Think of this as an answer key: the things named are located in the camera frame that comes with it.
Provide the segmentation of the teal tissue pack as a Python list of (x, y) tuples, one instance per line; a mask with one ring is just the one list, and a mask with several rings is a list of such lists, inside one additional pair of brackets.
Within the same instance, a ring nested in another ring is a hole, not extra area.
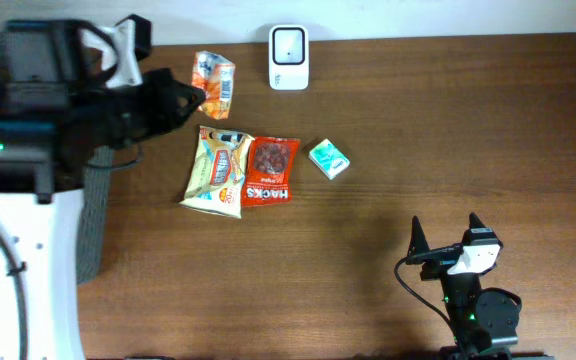
[(329, 180), (333, 180), (350, 166), (350, 160), (328, 139), (324, 139), (309, 151), (309, 159)]

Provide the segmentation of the yellow snack bag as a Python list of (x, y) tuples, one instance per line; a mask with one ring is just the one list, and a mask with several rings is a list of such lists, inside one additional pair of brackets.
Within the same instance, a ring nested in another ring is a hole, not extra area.
[(190, 179), (179, 204), (240, 219), (248, 152), (254, 140), (245, 132), (200, 126)]

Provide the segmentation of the red Hacks candy bag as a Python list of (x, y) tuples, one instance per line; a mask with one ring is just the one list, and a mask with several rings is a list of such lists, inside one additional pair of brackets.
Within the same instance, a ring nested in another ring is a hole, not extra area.
[(290, 176), (300, 140), (256, 137), (248, 153), (242, 206), (255, 207), (292, 200)]

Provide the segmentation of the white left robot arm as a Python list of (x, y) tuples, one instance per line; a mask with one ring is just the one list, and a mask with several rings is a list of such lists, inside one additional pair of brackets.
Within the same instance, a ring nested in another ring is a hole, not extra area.
[(80, 359), (76, 245), (96, 150), (180, 128), (204, 93), (142, 72), (152, 25), (11, 20), (0, 86), (0, 359)]

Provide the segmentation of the orange snack pack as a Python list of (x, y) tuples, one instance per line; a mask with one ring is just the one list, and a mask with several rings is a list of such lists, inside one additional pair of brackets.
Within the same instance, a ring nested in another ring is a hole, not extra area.
[(201, 89), (205, 100), (199, 109), (215, 120), (229, 116), (236, 66), (222, 55), (200, 51), (195, 54), (191, 85)]

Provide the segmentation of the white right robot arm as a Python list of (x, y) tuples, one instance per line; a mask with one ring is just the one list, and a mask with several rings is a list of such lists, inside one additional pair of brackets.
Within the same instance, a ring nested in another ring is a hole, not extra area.
[[(480, 278), (496, 267), (503, 243), (494, 230), (471, 213), (462, 240), (432, 249), (418, 217), (412, 218), (406, 256), (394, 267), (398, 283), (415, 299), (438, 314), (453, 337), (452, 346), (439, 350), (440, 359), (547, 359), (543, 353), (514, 353), (522, 299), (501, 288), (484, 288)], [(402, 265), (420, 265), (420, 279), (439, 281), (444, 310), (414, 291), (400, 275)]]

